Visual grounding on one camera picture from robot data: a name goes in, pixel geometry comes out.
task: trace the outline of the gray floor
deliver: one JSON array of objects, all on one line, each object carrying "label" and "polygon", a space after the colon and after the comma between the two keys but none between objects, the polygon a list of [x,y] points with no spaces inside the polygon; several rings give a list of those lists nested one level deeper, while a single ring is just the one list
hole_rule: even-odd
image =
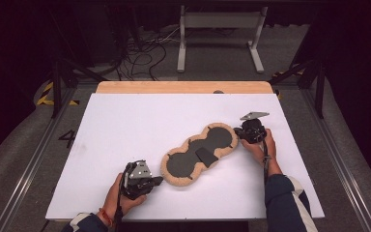
[{"label": "gray floor", "polygon": [[[167,56],[153,69],[153,74],[160,80],[268,80],[275,72],[286,70],[301,39],[306,26],[275,27],[263,30],[259,43],[259,53],[265,67],[265,73],[258,74],[246,48],[246,41],[252,37],[252,31],[236,30],[229,36],[211,31],[197,31],[187,38],[185,72],[177,73],[178,43],[164,45]],[[162,49],[151,52],[154,59],[162,57]],[[146,72],[147,67],[136,67],[138,72]],[[117,79],[112,73],[107,76]],[[147,75],[138,75],[136,79],[147,79]],[[274,86],[281,92],[281,105],[291,127],[300,153],[315,182],[315,190],[321,201],[325,218],[315,219],[320,231],[363,231],[357,211],[349,194],[345,191],[338,170],[335,168],[329,147],[318,127],[318,119],[306,104],[305,94],[295,84],[296,77]],[[8,223],[7,231],[40,231],[46,220],[44,215],[50,203],[52,192],[59,180],[63,166],[68,157],[67,141],[58,138],[69,130],[78,131],[90,94],[96,85],[82,79],[73,93],[72,99],[79,100],[80,105],[69,105],[56,127],[43,159],[21,204],[14,209],[14,217]],[[43,86],[37,91],[37,98]],[[52,106],[38,105],[34,113],[25,119],[0,146],[0,215],[4,211],[14,192],[19,178],[34,156],[36,148],[47,125],[51,122]],[[356,180],[366,208],[371,214],[371,170],[360,153],[344,119],[338,109],[327,83],[324,98],[324,116],[322,120],[334,138],[341,158]],[[51,221],[44,231],[60,231],[65,223]],[[264,219],[249,222],[250,231],[266,231]]]}]

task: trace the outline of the white board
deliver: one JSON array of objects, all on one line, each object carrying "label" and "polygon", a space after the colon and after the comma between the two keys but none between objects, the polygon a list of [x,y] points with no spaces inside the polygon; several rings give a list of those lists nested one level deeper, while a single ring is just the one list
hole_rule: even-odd
[{"label": "white board", "polygon": [[[154,176],[162,157],[210,123],[240,127],[250,111],[276,141],[284,174],[301,182],[314,218],[324,217],[300,152],[274,94],[93,94],[47,210],[48,219],[95,213],[128,162],[145,160]],[[265,218],[262,167],[239,144],[188,187],[163,182],[126,221]]]}]

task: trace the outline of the dark jacket sleeve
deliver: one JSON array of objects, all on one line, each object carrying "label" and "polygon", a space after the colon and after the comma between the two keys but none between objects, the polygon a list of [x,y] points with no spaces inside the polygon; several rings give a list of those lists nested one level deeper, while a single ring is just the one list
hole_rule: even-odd
[{"label": "dark jacket sleeve", "polygon": [[270,176],[265,186],[265,205],[269,231],[317,231],[306,193],[296,179]]},{"label": "dark jacket sleeve", "polygon": [[107,232],[107,226],[94,214],[79,214],[68,223],[62,232]]}]

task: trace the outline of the person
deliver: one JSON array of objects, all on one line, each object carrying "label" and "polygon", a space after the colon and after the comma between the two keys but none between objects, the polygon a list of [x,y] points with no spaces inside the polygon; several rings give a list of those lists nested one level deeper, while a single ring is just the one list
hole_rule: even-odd
[{"label": "person", "polygon": [[[267,209],[267,223],[270,232],[278,231],[317,231],[312,220],[309,201],[300,183],[285,176],[276,159],[276,146],[270,129],[266,129],[269,159],[268,180],[265,185],[265,205]],[[244,148],[262,166],[264,166],[264,152],[260,143],[250,144],[241,140]],[[104,205],[96,214],[79,214],[68,223],[62,232],[97,232],[107,231],[113,224],[112,219],[117,208],[120,173],[107,193]],[[123,215],[133,207],[141,205],[146,200],[142,195],[135,200],[121,196]]]}]

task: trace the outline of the dark background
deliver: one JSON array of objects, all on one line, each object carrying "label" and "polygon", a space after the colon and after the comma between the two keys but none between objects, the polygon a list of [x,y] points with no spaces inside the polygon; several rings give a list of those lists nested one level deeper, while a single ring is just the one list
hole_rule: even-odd
[{"label": "dark background", "polygon": [[[179,20],[174,6],[135,10],[138,25],[145,30],[158,31]],[[315,15],[315,10],[305,7],[273,7],[266,24],[309,24]],[[351,1],[326,12],[318,23],[321,27],[309,31],[294,63],[313,59],[318,49],[324,49],[326,38],[334,37],[324,57],[327,77],[371,167],[371,1]],[[119,59],[124,48],[113,42],[109,30],[102,5],[65,5],[49,12],[0,1],[0,144],[35,109],[34,95],[50,78],[53,56],[62,55],[86,67]]]}]

